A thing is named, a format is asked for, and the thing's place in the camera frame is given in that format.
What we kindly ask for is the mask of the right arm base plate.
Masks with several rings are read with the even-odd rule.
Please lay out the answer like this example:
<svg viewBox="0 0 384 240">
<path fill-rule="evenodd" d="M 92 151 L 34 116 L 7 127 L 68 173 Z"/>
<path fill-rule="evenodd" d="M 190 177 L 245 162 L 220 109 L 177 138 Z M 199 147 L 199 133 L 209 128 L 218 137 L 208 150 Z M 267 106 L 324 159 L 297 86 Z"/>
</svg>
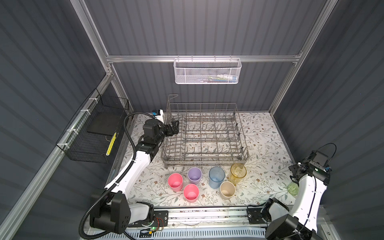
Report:
<svg viewBox="0 0 384 240">
<path fill-rule="evenodd" d="M 262 207 L 247 206 L 248 221 L 251 225 L 261 225 L 270 223 L 270 219 L 266 211 Z"/>
</svg>

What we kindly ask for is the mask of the yellow glass cup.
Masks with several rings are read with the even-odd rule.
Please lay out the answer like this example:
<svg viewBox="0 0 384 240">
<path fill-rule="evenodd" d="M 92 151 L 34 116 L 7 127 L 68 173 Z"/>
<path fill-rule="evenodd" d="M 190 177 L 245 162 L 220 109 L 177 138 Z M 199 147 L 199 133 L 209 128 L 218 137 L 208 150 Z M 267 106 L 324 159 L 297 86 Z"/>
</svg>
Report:
<svg viewBox="0 0 384 240">
<path fill-rule="evenodd" d="M 235 186 L 241 182 L 247 175 L 247 169 L 244 164 L 236 163 L 230 168 L 229 180 Z"/>
</svg>

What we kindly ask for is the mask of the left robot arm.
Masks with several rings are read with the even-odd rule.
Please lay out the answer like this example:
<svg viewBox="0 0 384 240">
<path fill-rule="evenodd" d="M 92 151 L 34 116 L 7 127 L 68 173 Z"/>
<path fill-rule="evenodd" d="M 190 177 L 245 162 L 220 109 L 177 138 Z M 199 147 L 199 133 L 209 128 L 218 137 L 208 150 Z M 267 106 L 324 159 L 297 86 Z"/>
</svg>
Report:
<svg viewBox="0 0 384 240">
<path fill-rule="evenodd" d="M 118 175 L 109 182 L 79 224 L 79 235 L 84 240 L 94 240 L 109 233 L 125 234 L 132 224 L 151 224 L 155 218 L 153 204 L 138 202 L 130 205 L 128 196 L 141 173 L 149 166 L 167 137 L 179 133 L 179 121 L 163 122 L 163 111 L 156 110 L 143 125 L 140 142 L 134 143 L 124 119 L 123 128 L 133 147 L 133 155 Z"/>
</svg>

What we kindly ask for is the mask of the blue translucent cup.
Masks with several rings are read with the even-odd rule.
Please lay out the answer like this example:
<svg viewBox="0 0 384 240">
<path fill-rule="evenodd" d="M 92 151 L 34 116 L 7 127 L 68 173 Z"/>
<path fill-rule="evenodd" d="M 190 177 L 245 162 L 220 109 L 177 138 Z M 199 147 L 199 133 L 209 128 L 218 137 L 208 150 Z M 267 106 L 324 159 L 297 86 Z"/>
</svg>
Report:
<svg viewBox="0 0 384 240">
<path fill-rule="evenodd" d="M 225 171 L 221 167 L 213 167 L 209 171 L 209 186 L 218 189 L 226 177 Z"/>
</svg>

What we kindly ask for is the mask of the green glass cup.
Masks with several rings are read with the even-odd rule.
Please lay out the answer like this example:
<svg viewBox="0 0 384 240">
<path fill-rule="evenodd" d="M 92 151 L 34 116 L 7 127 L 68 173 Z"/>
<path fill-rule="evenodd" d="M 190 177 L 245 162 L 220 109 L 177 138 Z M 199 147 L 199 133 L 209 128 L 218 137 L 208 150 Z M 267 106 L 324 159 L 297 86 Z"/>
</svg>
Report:
<svg viewBox="0 0 384 240">
<path fill-rule="evenodd" d="M 287 191 L 289 194 L 291 194 L 292 196 L 297 196 L 298 193 L 299 193 L 299 185 L 294 183 L 294 182 L 291 182 L 288 186 L 287 186 Z"/>
</svg>

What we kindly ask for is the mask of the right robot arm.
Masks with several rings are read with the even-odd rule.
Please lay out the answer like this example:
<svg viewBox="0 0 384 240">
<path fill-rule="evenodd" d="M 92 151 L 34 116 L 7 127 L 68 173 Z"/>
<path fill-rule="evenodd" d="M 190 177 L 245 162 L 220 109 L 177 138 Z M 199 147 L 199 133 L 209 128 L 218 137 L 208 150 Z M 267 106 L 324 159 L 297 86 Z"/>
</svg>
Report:
<svg viewBox="0 0 384 240">
<path fill-rule="evenodd" d="M 289 167 L 293 183 L 299 187 L 291 209 L 276 198 L 270 198 L 261 210 L 268 225 L 267 240 L 320 240 L 317 216 L 323 194 L 331 178 L 330 161 L 337 145 L 327 143 L 300 162 Z"/>
</svg>

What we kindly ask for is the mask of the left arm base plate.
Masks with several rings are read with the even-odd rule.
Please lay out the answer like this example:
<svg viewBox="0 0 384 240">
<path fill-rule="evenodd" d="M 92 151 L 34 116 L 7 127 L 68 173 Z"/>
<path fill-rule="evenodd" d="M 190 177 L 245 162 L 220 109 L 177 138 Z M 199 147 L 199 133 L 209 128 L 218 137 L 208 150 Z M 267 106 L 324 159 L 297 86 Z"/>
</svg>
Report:
<svg viewBox="0 0 384 240">
<path fill-rule="evenodd" d="M 168 225 L 169 211 L 155 210 L 150 213 L 150 218 L 128 225 L 128 228 L 166 227 Z"/>
</svg>

